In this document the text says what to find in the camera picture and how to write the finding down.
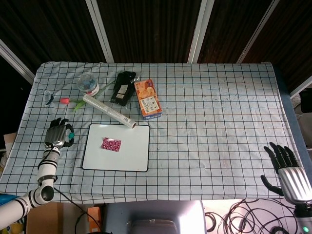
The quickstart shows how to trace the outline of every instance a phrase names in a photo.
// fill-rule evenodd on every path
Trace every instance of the green leaf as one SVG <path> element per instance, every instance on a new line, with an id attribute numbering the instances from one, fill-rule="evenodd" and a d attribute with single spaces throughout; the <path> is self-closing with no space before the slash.
<path id="1" fill-rule="evenodd" d="M 77 103 L 76 107 L 74 108 L 74 112 L 79 110 L 81 107 L 83 107 L 86 104 L 85 101 L 80 101 L 79 103 Z"/>

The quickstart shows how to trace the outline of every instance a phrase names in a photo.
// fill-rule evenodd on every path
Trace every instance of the red flower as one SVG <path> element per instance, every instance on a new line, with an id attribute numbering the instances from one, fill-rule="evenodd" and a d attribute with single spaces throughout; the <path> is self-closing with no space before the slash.
<path id="1" fill-rule="evenodd" d="M 68 105 L 70 103 L 70 99 L 68 97 L 61 98 L 59 101 L 60 103 L 65 104 L 65 105 Z"/>

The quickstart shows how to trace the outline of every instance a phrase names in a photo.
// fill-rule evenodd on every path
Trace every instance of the black grid lines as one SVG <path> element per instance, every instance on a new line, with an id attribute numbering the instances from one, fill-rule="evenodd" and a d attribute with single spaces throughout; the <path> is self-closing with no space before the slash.
<path id="1" fill-rule="evenodd" d="M 75 104 L 59 99 L 82 99 L 75 85 L 82 73 L 104 87 L 121 71 L 151 78 L 163 109 L 162 117 L 142 121 L 137 97 L 127 109 L 109 104 L 150 126 L 148 171 L 83 170 L 90 124 L 119 123 L 89 105 L 74 113 Z M 109 103 L 112 93 L 110 86 L 97 99 Z M 278 183 L 263 147 L 272 141 L 297 153 L 270 64 L 48 62 L 37 71 L 1 192 L 23 195 L 38 186 L 43 139 L 56 117 L 70 120 L 75 144 L 61 149 L 55 186 L 78 203 L 275 197 L 260 179 Z M 59 194 L 54 200 L 64 201 Z"/>

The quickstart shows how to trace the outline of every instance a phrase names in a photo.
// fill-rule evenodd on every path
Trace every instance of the silver robotic hand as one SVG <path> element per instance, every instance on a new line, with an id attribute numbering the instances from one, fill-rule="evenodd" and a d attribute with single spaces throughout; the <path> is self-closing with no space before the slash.
<path id="1" fill-rule="evenodd" d="M 264 147 L 269 154 L 275 172 L 278 175 L 281 188 L 272 186 L 264 175 L 261 176 L 263 184 L 268 190 L 284 196 L 285 199 L 295 205 L 294 216 L 301 231 L 312 233 L 312 188 L 307 175 L 298 165 L 297 159 L 288 147 L 281 147 L 270 142 L 274 152 Z"/>
<path id="2" fill-rule="evenodd" d="M 56 169 L 59 160 L 59 150 L 70 147 L 74 143 L 74 129 L 65 123 L 68 119 L 55 119 L 45 135 L 45 148 L 42 160 L 38 165 L 37 182 L 39 187 L 29 191 L 24 196 L 18 197 L 0 206 L 0 230 L 19 220 L 29 213 L 32 208 L 50 202 L 54 196 L 53 184 L 56 181 Z M 70 130 L 69 142 L 66 142 L 66 132 Z"/>

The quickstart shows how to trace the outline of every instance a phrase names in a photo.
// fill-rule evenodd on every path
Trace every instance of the whiteboard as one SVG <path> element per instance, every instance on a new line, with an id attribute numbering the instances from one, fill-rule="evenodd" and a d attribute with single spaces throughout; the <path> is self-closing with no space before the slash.
<path id="1" fill-rule="evenodd" d="M 118 152 L 102 149 L 104 138 L 121 141 Z M 83 169 L 145 172 L 148 166 L 150 126 L 91 124 Z"/>

